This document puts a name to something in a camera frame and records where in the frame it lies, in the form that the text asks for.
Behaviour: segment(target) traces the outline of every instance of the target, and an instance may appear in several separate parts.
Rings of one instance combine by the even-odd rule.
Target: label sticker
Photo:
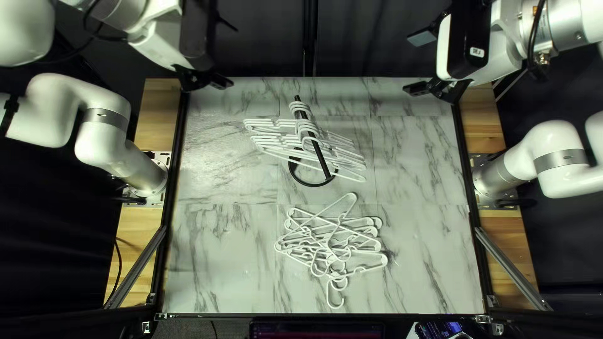
[[[469,48],[469,54],[473,55],[474,57],[483,58],[485,53],[486,52],[481,48],[477,48],[477,47]]]

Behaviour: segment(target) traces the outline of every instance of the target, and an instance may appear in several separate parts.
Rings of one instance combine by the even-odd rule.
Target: mounting plate
[[[488,158],[488,156],[490,156],[491,154],[488,153],[469,153],[469,164],[471,164],[471,169],[473,171],[474,168],[480,167],[480,166],[485,166],[486,163],[488,163],[490,161],[490,159]],[[480,193],[477,192],[477,190],[474,191],[475,192],[475,199],[478,202],[478,209],[497,209],[497,210],[516,210],[517,206],[503,206],[503,207],[496,207],[496,201],[497,199],[491,199],[488,197],[485,197],[483,195],[481,195]],[[512,188],[506,192],[503,193],[503,195],[505,196],[505,198],[509,198],[509,199],[516,199],[517,198],[517,190]]]
[[[152,155],[152,160],[158,164],[159,166],[165,166],[169,169],[171,165],[172,152],[171,151],[149,151]],[[132,187],[124,188],[122,192],[123,197],[133,197],[138,198],[136,194],[134,194],[134,189]],[[124,207],[127,208],[163,208],[163,200],[165,199],[165,188],[159,192],[158,194],[147,197],[147,203],[144,205],[139,205],[136,203],[124,203]]]

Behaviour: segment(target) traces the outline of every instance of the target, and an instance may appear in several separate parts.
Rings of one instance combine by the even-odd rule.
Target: table
[[[416,78],[234,78],[191,94],[164,312],[220,314],[484,312],[452,110],[402,92]],[[243,119],[292,118],[353,139],[366,182],[295,182],[250,142]],[[350,279],[328,307],[326,280],[276,253],[286,211],[318,212],[348,192],[350,216],[381,217],[390,263]]]
[[[151,116],[158,116],[162,119],[167,119],[168,121],[173,121],[174,117],[175,117],[175,113],[176,113],[176,109],[177,109],[177,98],[178,98],[178,93],[176,91],[174,91],[174,80],[148,80],[147,81],[147,86],[145,88],[145,97],[143,100],[143,108],[141,110],[141,119],[140,119],[140,123],[139,123],[139,131],[141,128],[146,128],[146,123],[145,123],[145,116],[147,115],[151,115]],[[504,147],[504,144],[502,142],[502,133],[500,132],[500,127],[499,127],[499,122],[497,121],[497,119],[492,119],[491,117],[494,116],[495,118],[497,117],[497,112],[496,112],[496,106],[494,105],[493,102],[493,95],[491,94],[491,89],[487,89],[487,88],[483,88],[483,89],[479,89],[479,91],[477,91],[476,93],[472,94],[473,89],[470,89],[467,94],[464,97],[464,102],[461,106],[461,109],[463,110],[464,113],[469,113],[469,117],[467,117],[467,115],[465,115],[467,123],[466,123],[466,134],[468,136],[468,145],[470,148],[470,151],[472,150],[472,147],[474,145],[477,145],[478,148],[473,148],[475,152],[478,151],[483,151],[483,152],[492,152],[494,151],[494,148],[496,147],[500,147],[502,145],[501,148]],[[164,97],[163,99],[155,99],[153,100],[153,98],[158,98],[158,95],[160,95],[160,93],[163,93]],[[375,97],[371,97],[370,98],[370,109],[372,110],[371,113],[375,113],[375,114],[379,114],[379,109],[384,109],[382,110],[382,112],[385,112],[387,114],[387,109],[389,107],[392,106],[388,106],[388,105],[384,105],[384,106],[380,106],[379,105],[379,98],[375,98]],[[247,109],[249,109],[249,107],[253,107],[252,103],[249,102],[249,105],[246,106]],[[167,135],[171,138],[171,136],[173,135],[173,131],[169,130],[169,126],[170,123],[167,124],[155,124],[155,126],[159,127],[160,129],[163,129],[165,131],[160,131],[157,130],[157,133],[153,133],[153,134],[149,134],[150,138],[149,140],[153,140],[158,136],[161,135]],[[141,134],[139,133],[136,139],[137,144],[139,144],[140,142],[142,142],[143,139],[139,139],[141,138]],[[491,148],[490,150],[486,149],[483,146],[486,145],[490,145]],[[501,246],[501,248],[505,251],[505,253],[507,253],[507,255],[509,257],[511,257],[512,260],[514,260],[514,262],[519,263],[518,267],[524,271],[524,273],[528,273],[528,279],[531,278],[531,280],[533,281],[533,268],[531,268],[531,261],[529,259],[529,250],[527,248],[527,243],[525,241],[525,235],[523,234],[523,227],[521,227],[520,224],[520,215],[518,213],[513,214],[512,211],[503,211],[503,212],[508,212],[506,213],[506,218],[500,218],[498,216],[482,216],[482,222],[484,222],[484,220],[486,221],[486,223],[484,223],[484,227],[488,230],[490,236],[494,239],[494,241]],[[156,224],[155,227],[159,224],[159,218],[160,215],[158,215],[156,213],[155,215],[155,220],[156,220]],[[142,235],[140,234],[128,234],[127,236],[123,233],[123,232],[127,232],[126,230],[128,229],[128,225],[132,225],[133,221],[136,220],[136,217],[133,218],[122,218],[122,221],[120,223],[120,234],[123,235],[123,238],[125,240],[129,240],[129,241],[139,241],[141,244],[145,243],[145,238],[144,236],[140,236]],[[505,225],[509,225],[512,224],[513,228],[512,229],[503,229],[501,228],[501,226],[505,226]],[[140,231],[143,231],[142,228],[144,228],[144,226],[139,227],[138,229]],[[149,227],[149,229],[147,231],[149,231],[149,234],[152,234],[154,232],[154,228],[153,227]],[[132,261],[134,260],[134,258],[136,257],[136,250],[135,248],[132,248],[133,253],[132,253]],[[114,261],[113,265],[112,265],[112,277],[114,279],[114,273],[116,271],[116,262]],[[491,272],[492,272],[492,278],[493,278],[493,287],[494,287],[494,292],[500,297],[501,302],[503,304],[503,306],[510,306],[510,307],[525,307],[527,305],[527,303],[525,301],[522,301],[521,299],[523,298],[519,291],[517,291],[516,288],[514,288],[513,283],[508,279],[508,277],[506,276],[506,274],[500,269],[497,268],[497,263],[492,262],[490,264],[491,266]],[[146,272],[148,272],[148,269],[145,269],[145,273],[143,273],[143,277],[145,276]],[[133,291],[148,291],[149,289],[149,283],[150,281],[145,281],[147,279],[139,279],[136,283],[136,285],[133,288]],[[108,283],[108,290],[110,291],[110,288],[112,287],[112,281],[110,278],[110,281]],[[128,299],[126,300],[126,302],[123,304],[123,306],[127,306],[127,305],[135,305],[136,303],[141,303],[144,302],[144,299],[146,298],[146,294],[144,292],[138,292],[135,295],[133,295],[133,293],[130,293],[130,295],[128,296]]]

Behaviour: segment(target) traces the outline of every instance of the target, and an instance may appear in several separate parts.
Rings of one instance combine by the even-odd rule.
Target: marble tile
[[[285,78],[280,116],[292,118],[289,103],[299,95],[314,115],[369,116],[368,91],[361,78]]]
[[[365,117],[315,116],[316,124],[321,128],[354,140],[362,156],[365,157],[366,171],[360,171],[366,182],[355,182],[336,177],[325,186],[307,187],[296,182],[289,173],[288,162],[279,162],[279,204],[329,204],[348,192],[358,195],[360,204],[376,204],[375,175],[373,164],[373,139],[370,119]],[[295,173],[307,182],[324,181],[322,171],[298,166]]]
[[[368,291],[373,310],[484,312],[467,205],[409,201],[382,205],[379,216],[390,264]]]
[[[275,204],[178,203],[164,312],[274,312]]]
[[[230,78],[235,85],[191,93],[189,110],[202,115],[279,115],[281,78]]]
[[[411,97],[407,84],[430,78],[363,78],[369,94],[371,116],[451,116],[450,104],[433,95]]]
[[[178,200],[276,203],[277,159],[255,149],[250,135],[238,116],[189,117]]]
[[[371,121],[379,204],[467,203],[452,117]]]

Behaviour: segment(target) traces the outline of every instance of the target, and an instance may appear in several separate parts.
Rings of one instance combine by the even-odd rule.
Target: black rod
[[[296,95],[294,99],[295,99],[295,101],[302,100],[302,99],[300,99],[299,95]],[[293,112],[293,114],[296,117],[299,114],[302,119],[308,118],[308,116],[306,115],[306,112],[304,112],[302,110],[296,110],[295,112]],[[313,132],[308,132],[308,135],[312,138],[316,138],[316,135]],[[318,156],[318,162],[320,163],[320,166],[323,168],[323,173],[324,173],[325,179],[331,178],[331,172],[329,171],[329,167],[327,167],[327,163],[324,161],[323,152],[320,150],[320,147],[318,146],[318,142],[316,142],[315,140],[312,140],[312,146],[314,146],[314,151],[316,152],[316,155]]]

